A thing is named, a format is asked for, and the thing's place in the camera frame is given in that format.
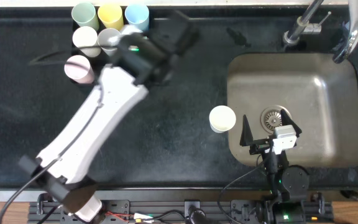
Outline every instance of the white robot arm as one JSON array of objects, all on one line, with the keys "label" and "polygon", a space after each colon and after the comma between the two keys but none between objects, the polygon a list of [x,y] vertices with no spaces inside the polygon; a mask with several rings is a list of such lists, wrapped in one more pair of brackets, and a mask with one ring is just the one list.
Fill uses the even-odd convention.
[{"label": "white robot arm", "polygon": [[150,32],[148,39],[136,32],[123,35],[98,84],[64,130],[35,161],[27,156],[19,161],[33,178],[49,167],[35,182],[86,223],[100,223],[105,214],[94,196],[96,182],[86,176],[97,151],[148,88],[169,77],[175,59],[195,40],[196,28],[180,12],[169,26],[176,30],[169,38],[163,32]]}]

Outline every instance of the stainless steel sink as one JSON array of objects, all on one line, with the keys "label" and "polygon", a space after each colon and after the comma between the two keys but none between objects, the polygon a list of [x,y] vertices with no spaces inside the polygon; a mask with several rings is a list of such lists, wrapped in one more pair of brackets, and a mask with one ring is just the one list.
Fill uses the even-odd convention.
[{"label": "stainless steel sink", "polygon": [[287,151],[291,164],[307,167],[358,165],[358,87],[356,72],[331,54],[245,54],[229,65],[227,104],[237,116],[229,131],[234,157],[255,166],[256,156],[241,147],[242,115],[254,139],[280,125],[286,109],[303,130],[297,147]]}]

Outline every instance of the drain strainer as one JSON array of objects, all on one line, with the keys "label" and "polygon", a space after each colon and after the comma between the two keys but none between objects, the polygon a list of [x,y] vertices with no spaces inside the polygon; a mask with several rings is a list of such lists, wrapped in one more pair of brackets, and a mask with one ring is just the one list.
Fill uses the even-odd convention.
[{"label": "drain strainer", "polygon": [[288,110],[279,105],[269,106],[262,112],[260,115],[260,123],[265,131],[273,134],[273,131],[276,127],[283,126],[280,113],[282,109],[284,109],[291,117],[291,114],[288,112]]}]

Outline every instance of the black countertop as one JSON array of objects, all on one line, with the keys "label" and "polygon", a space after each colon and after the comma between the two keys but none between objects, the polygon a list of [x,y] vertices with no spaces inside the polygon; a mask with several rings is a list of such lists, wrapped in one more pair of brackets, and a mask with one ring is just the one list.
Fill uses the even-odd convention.
[{"label": "black countertop", "polygon": [[[152,89],[98,152],[89,175],[100,189],[222,187],[251,170],[230,153],[227,133],[216,134],[209,127],[210,110],[227,103],[227,66],[250,52],[332,53],[341,36],[340,24],[348,19],[346,7],[322,7],[312,22],[333,12],[322,33],[303,36],[296,49],[284,50],[282,34],[305,7],[179,9],[194,18],[200,39],[169,85]],[[36,156],[86,98],[62,66],[27,66],[40,54],[71,47],[70,10],[0,9],[0,189],[18,188],[29,179],[17,166],[20,156]],[[168,12],[169,8],[152,8],[151,25],[166,22],[161,18]],[[358,46],[349,60],[358,72]],[[358,189],[358,166],[307,169],[312,189]],[[267,189],[267,182],[254,172],[237,186]]]}]

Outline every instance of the yellow cup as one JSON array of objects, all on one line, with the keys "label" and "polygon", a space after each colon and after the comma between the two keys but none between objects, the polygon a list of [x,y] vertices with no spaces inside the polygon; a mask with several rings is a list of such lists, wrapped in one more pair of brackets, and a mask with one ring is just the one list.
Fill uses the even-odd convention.
[{"label": "yellow cup", "polygon": [[121,30],[124,26],[121,6],[117,4],[104,4],[98,9],[98,17],[106,28]]}]

